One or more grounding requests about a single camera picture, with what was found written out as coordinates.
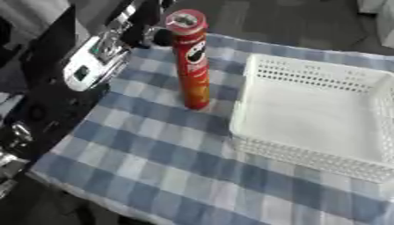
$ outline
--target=pringles can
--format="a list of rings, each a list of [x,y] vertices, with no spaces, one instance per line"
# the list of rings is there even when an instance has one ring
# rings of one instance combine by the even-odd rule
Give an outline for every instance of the pringles can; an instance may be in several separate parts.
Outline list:
[[[185,106],[201,109],[209,103],[208,59],[205,54],[207,20],[199,11],[175,11],[165,20],[172,31],[178,77]]]

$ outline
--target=white basket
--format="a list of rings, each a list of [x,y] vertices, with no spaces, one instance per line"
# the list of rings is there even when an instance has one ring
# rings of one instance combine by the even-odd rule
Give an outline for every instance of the white basket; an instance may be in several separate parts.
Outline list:
[[[236,149],[375,183],[394,177],[393,74],[252,54],[244,76]]]

